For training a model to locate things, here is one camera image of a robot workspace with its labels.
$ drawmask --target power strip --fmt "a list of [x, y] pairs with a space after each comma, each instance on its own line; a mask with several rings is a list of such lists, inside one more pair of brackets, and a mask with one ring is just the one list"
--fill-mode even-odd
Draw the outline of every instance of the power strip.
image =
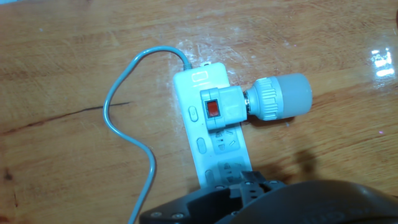
[[229, 87], [222, 63], [174, 75], [174, 88], [187, 130], [200, 187], [241, 182], [242, 170], [252, 171], [240, 124], [208, 131], [200, 91]]

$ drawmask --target black object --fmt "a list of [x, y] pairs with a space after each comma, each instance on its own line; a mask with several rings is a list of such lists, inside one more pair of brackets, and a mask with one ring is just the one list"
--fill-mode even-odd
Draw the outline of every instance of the black object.
[[313, 180], [285, 185], [260, 172], [212, 186], [141, 214], [141, 224], [398, 224], [398, 199], [351, 182]]

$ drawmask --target power switch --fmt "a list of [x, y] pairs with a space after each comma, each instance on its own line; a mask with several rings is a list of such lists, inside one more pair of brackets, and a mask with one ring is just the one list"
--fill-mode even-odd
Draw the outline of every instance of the power switch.
[[218, 111], [217, 101], [209, 101], [207, 102], [207, 111], [209, 112], [209, 117], [214, 118], [220, 115]]
[[190, 106], [188, 108], [188, 112], [189, 112], [189, 117], [191, 118], [191, 121], [197, 122], [198, 121], [197, 109], [194, 106]]

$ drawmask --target wooden table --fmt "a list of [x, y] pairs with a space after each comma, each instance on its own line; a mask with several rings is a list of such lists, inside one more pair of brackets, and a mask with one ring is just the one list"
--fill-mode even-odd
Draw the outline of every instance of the wooden table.
[[[126, 223], [146, 155], [101, 107], [141, 50], [171, 45], [194, 67], [222, 62], [232, 85], [300, 72], [309, 114], [243, 123], [268, 179], [350, 180], [398, 194], [396, 0], [26, 0], [0, 6], [0, 223]], [[198, 188], [172, 83], [180, 60], [144, 59], [111, 119], [153, 149], [142, 210]]]

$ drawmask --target metal contact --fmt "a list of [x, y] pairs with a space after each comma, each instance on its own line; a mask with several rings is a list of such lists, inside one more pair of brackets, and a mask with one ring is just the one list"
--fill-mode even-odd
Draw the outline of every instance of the metal contact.
[[250, 114], [250, 100], [247, 91], [243, 92], [243, 97], [244, 97], [244, 104], [246, 105], [246, 112]]

